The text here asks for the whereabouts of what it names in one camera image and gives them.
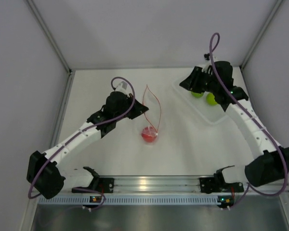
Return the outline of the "green fake lime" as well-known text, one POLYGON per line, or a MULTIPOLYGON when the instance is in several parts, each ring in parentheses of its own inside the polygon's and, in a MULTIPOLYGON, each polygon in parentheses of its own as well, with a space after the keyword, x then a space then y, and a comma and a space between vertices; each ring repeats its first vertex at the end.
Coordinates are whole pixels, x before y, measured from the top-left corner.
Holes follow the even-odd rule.
POLYGON ((204 95, 204 93, 191 92, 191 95, 195 98, 201 98, 204 95))

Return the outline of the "clear zip top bag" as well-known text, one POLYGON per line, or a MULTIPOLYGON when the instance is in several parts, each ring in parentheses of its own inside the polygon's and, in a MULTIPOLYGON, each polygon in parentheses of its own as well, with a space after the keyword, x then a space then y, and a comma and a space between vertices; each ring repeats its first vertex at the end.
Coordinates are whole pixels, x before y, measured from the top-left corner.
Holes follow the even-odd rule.
POLYGON ((136 124, 137 134, 140 136, 141 141, 145 144, 153 144, 157 141, 158 137, 153 143, 147 143, 143 140, 141 132, 143 128, 152 126, 155 128, 159 135, 159 129, 161 124, 162 108, 158 97, 155 93, 146 85, 141 103, 149 108, 147 112, 140 116, 136 124))

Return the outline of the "green fake apple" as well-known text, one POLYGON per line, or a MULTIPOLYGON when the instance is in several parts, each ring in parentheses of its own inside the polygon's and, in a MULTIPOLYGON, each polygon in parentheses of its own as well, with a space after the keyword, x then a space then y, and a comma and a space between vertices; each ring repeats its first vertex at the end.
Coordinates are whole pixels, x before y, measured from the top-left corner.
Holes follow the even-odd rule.
POLYGON ((208 93, 207 96, 206 96, 206 103, 210 106, 215 106, 217 105, 218 103, 216 102, 215 100, 215 97, 212 93, 208 93))

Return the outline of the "red fake tomato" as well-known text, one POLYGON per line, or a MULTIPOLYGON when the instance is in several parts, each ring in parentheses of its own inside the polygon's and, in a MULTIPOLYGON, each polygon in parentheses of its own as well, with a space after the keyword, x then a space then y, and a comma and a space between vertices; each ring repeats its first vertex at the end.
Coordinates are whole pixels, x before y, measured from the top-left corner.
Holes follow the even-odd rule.
POLYGON ((149 127, 143 128, 141 132, 141 136, 145 142, 153 143, 158 137, 158 133, 154 127, 149 126, 149 127))

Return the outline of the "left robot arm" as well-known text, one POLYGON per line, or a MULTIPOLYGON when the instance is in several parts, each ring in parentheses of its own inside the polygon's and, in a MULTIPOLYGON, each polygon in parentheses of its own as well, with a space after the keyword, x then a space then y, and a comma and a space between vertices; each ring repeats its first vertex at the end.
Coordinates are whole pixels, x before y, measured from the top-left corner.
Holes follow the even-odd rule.
POLYGON ((36 189, 46 199, 55 197, 62 190, 96 191, 99 180, 94 169, 83 167, 67 171, 65 165, 90 144, 111 132, 120 120, 135 119, 148 110, 132 94, 112 92, 102 108, 71 136, 43 153, 35 151, 30 156, 26 176, 29 189, 36 189))

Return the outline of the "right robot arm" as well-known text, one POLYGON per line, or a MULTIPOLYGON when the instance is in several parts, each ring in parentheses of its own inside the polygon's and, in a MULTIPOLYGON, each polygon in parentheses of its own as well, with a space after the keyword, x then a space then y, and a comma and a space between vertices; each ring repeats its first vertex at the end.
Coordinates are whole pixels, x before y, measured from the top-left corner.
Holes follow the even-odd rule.
POLYGON ((234 85, 233 67, 229 62, 195 66, 179 86, 193 93, 213 94, 217 104, 235 122, 253 155, 249 164, 216 171, 215 185, 220 191, 227 191, 233 183, 260 187, 288 178, 289 147, 282 147, 270 135, 254 112, 248 95, 234 85))

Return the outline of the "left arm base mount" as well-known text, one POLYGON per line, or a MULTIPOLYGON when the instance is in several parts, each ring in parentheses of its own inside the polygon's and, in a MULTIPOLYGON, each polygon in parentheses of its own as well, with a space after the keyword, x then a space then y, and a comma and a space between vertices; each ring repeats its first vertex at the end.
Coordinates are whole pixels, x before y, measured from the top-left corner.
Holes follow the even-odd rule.
POLYGON ((114 189, 114 178, 94 178, 87 187, 76 187, 72 193, 112 193, 114 189))

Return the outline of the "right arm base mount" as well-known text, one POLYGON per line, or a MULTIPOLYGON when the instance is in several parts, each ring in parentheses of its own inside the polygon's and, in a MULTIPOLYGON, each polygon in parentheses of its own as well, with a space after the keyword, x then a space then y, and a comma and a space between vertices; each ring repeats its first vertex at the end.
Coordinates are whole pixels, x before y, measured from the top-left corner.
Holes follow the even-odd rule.
POLYGON ((200 191, 202 193, 241 193, 244 192, 242 183, 223 183, 214 177, 199 178, 200 191))

